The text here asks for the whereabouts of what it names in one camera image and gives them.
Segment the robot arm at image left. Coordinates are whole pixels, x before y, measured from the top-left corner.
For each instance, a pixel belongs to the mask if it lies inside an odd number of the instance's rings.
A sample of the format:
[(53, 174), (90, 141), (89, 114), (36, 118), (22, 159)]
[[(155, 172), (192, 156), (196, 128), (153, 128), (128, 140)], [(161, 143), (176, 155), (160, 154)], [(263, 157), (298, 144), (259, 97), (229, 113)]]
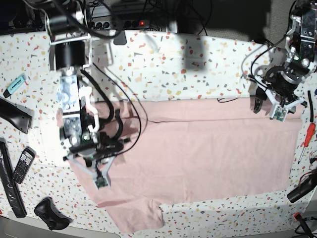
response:
[(119, 111), (85, 69), (92, 64), (92, 37), (110, 40), (120, 32), (103, 34), (91, 29), (82, 0), (47, 0), (43, 11), (53, 68), (60, 73), (61, 127), (56, 152), (64, 160), (114, 156), (124, 147)]

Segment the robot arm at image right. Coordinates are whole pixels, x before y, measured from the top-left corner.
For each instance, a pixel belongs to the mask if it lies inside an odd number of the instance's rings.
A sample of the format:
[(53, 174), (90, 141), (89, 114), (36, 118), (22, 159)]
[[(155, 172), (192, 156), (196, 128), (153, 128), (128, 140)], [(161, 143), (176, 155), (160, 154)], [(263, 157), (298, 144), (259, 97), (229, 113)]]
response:
[(268, 69), (264, 77), (251, 74), (257, 84), (254, 113), (261, 110), (263, 102), (272, 104), (270, 116), (275, 112), (294, 113), (297, 105), (307, 106), (303, 97), (294, 91), (306, 76), (317, 69), (317, 2), (297, 0), (289, 13), (289, 23), (283, 41), (286, 58), (278, 66)]

